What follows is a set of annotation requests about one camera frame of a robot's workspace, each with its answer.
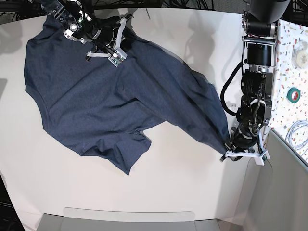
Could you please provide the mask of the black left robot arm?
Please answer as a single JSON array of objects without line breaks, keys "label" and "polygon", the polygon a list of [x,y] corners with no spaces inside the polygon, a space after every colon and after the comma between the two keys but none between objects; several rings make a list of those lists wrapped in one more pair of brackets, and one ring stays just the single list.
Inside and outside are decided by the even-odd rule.
[{"label": "black left robot arm", "polygon": [[[231,137],[225,142],[226,153],[221,161],[229,158],[253,158],[257,165],[264,165],[270,158],[262,140],[262,129],[271,118],[272,86],[277,63],[278,20],[289,5],[288,0],[252,0],[242,15],[242,58],[224,84],[220,101],[223,109],[234,116],[237,127],[231,128]],[[224,99],[227,87],[238,71],[242,73],[240,107],[231,111]]]}]

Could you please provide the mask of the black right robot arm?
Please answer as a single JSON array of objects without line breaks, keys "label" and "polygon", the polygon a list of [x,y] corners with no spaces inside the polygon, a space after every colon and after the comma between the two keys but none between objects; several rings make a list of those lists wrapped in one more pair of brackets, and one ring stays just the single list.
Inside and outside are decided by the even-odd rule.
[{"label": "black right robot arm", "polygon": [[42,9],[62,26],[63,35],[75,42],[92,43],[86,60],[99,57],[118,66],[127,54],[121,49],[126,23],[133,15],[100,19],[95,16],[90,0],[42,0]]}]

